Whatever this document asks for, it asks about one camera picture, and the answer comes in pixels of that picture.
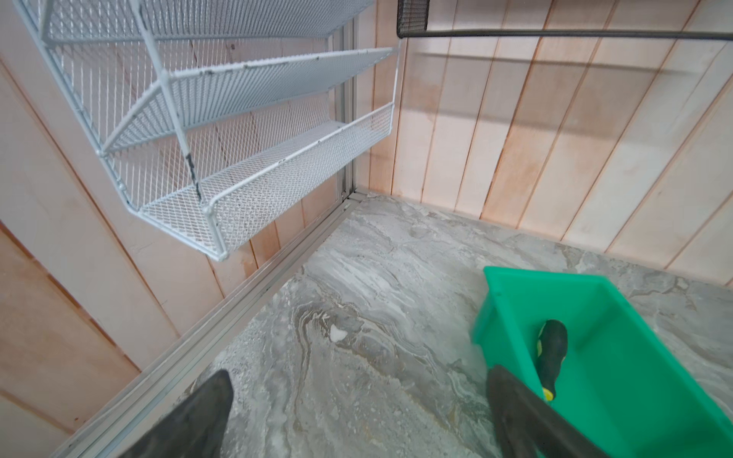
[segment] wire mesh shelf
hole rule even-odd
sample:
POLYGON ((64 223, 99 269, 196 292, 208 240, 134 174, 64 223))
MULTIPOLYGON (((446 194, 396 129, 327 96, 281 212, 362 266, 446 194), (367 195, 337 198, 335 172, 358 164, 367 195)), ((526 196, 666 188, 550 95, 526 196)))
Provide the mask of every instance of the wire mesh shelf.
MULTIPOLYGON (((49 44, 142 40, 128 0, 36 0, 49 44)), ((373 0, 146 0, 158 40, 233 37, 326 38, 373 0)))
MULTIPOLYGON (((392 48, 339 51, 178 70, 169 76, 183 128, 324 92, 389 56, 392 48)), ((161 81, 137 100, 102 146, 114 151, 174 133, 161 81)))
POLYGON ((394 89, 329 115, 330 89, 396 51, 326 52, 372 2, 15 0, 127 208, 214 260, 389 135, 394 89))
MULTIPOLYGON (((350 124, 326 121, 202 180, 226 247, 238 247, 391 132, 392 103, 350 124)), ((192 185, 141 208, 168 232, 220 259, 192 185)))

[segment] metal wire basket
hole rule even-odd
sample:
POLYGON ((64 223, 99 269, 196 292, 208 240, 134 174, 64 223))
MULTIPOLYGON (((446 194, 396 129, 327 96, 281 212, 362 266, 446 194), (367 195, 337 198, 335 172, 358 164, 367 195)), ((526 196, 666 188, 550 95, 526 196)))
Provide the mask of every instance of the metal wire basket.
POLYGON ((389 135, 329 117, 395 52, 326 52, 372 2, 15 0, 128 209, 215 260, 389 135))

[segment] light wood paneling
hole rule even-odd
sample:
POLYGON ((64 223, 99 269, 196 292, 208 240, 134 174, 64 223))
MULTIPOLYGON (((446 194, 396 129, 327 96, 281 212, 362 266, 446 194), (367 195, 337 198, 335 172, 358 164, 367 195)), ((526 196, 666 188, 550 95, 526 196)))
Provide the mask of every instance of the light wood paneling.
POLYGON ((339 198, 336 175, 321 183, 310 194, 303 197, 303 220, 308 226, 339 198))
POLYGON ((690 241, 669 270, 717 284, 733 279, 733 194, 690 241))
POLYGON ((0 396, 0 444, 3 457, 46 458, 69 433, 0 396))
MULTIPOLYGON (((553 3, 547 27, 603 28, 612 0, 553 3)), ((542 39, 529 69, 481 218, 515 227, 529 201, 578 84, 596 48, 595 38, 542 39)))
POLYGON ((210 261, 221 288, 227 296, 257 270, 251 242, 247 242, 222 262, 210 261))
POLYGON ((2 232, 0 271, 0 389, 76 430, 139 372, 2 232))
MULTIPOLYGON (((392 3, 377 6, 377 36, 380 30, 391 35, 394 18, 380 7, 392 3)), ((733 0, 508 1, 503 20, 496 9, 502 5, 434 1, 427 27, 457 28, 464 21, 496 27, 500 21, 512 28, 733 32, 733 0), (492 7, 493 14, 482 18, 481 9, 492 7), (477 10, 462 17, 472 8, 477 10)), ((391 146, 385 143, 376 176, 380 159, 372 155, 372 190, 733 285, 727 261, 733 248, 725 233, 729 207, 719 208, 729 191, 711 175, 713 167, 682 173, 678 164, 686 151, 715 156, 705 157, 725 167, 720 156, 727 137, 696 138, 711 122, 710 116, 701 121, 704 113, 733 74, 733 45, 410 39, 404 73, 392 183, 391 146), (470 44, 460 50, 462 41, 470 44), (662 189, 661 197, 652 186, 662 189), (683 186, 695 188, 684 199, 676 194, 681 191, 671 191, 683 186), (675 207, 693 217, 682 221, 675 207), (637 249, 665 225, 674 227, 656 245, 637 249), (716 246, 721 251, 714 256, 716 246)), ((375 94, 382 87, 386 98, 388 80, 375 79, 375 94)), ((718 113, 715 122, 725 118, 718 113)))
MULTIPOLYGON (((503 0, 459 0, 455 29, 501 28, 503 0)), ((422 201, 453 210, 498 39, 453 37, 425 172, 422 201)))
MULTIPOLYGON (((455 10, 456 0, 431 3, 428 29, 451 29, 455 10)), ((417 38, 403 43, 405 75, 392 193, 414 202, 422 199, 450 42, 450 38, 417 38)))
POLYGON ((285 246, 289 241, 305 228, 303 218, 303 202, 300 201, 285 211, 275 221, 277 227, 277 236, 280 240, 280 246, 285 246))
POLYGON ((281 40, 282 56, 298 56, 313 52, 312 38, 284 38, 281 40))
MULTIPOLYGON (((397 0, 377 0, 377 47, 397 46, 397 0)), ((399 52, 399 77, 394 101, 394 118, 391 134, 372 147, 369 162, 369 187, 377 192, 389 194, 392 191, 394 152, 397 145, 397 125, 402 98, 402 74, 405 69, 405 46, 399 52)), ((375 66, 374 100, 375 108, 392 101, 394 68, 398 56, 390 56, 375 66)))
POLYGON ((177 338, 56 143, 0 66, 0 218, 144 368, 177 338))
MULTIPOLYGON (((726 30, 733 1, 701 2, 687 29, 726 30)), ((605 251, 733 73, 733 46, 679 41, 563 240, 605 251)))
POLYGON ((280 241, 277 238, 277 228, 275 223, 270 223, 257 233, 250 240, 252 243, 252 251, 257 261, 257 267, 262 267, 271 257, 280 249, 280 241))
MULTIPOLYGON (((541 29, 549 7, 549 0, 510 2, 504 27, 541 29)), ((498 40, 463 172, 456 213, 474 218, 481 215, 537 41, 531 37, 498 40)))
MULTIPOLYGON (((334 50, 334 36, 331 35, 328 37, 328 39, 324 42, 325 43, 325 49, 319 49, 318 46, 315 46, 315 49, 317 51, 333 51, 334 50)), ((328 91, 328 115, 331 117, 331 119, 336 119, 336 88, 332 88, 328 91)))
MULTIPOLYGON (((370 5, 362 11, 356 19, 357 49, 374 48, 377 45, 377 6, 370 5)), ((374 96, 374 68, 359 73, 356 76, 356 116, 354 119, 369 113, 374 96)), ((355 159, 354 183, 357 188, 369 187, 369 162, 371 148, 355 159)))
POLYGON ((664 268, 733 190, 733 82, 608 249, 664 268))
MULTIPOLYGON (((608 28, 681 30, 697 1, 621 0, 608 28)), ((562 238, 673 44, 673 40, 600 41, 520 229, 562 238)))
POLYGON ((145 278, 156 301, 178 333, 186 332, 222 299, 206 257, 125 209, 11 1, 0 4, 0 56, 145 278))

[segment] green plastic tray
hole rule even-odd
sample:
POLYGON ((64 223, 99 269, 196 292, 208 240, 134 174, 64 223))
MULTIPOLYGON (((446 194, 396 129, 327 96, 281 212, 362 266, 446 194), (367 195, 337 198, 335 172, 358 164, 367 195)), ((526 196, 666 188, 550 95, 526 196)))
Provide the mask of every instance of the green plastic tray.
POLYGON ((733 457, 733 425, 606 278, 486 267, 472 340, 544 399, 537 336, 561 320, 567 357, 550 403, 612 457, 733 457))

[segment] marble pattern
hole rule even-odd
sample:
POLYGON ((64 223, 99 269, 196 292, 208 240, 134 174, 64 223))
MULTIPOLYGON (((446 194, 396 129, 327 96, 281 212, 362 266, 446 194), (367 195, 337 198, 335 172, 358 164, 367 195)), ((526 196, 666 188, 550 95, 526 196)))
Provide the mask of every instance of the marble pattern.
POLYGON ((485 265, 607 276, 733 417, 733 292, 371 195, 199 378, 223 457, 497 457, 471 326, 485 265))

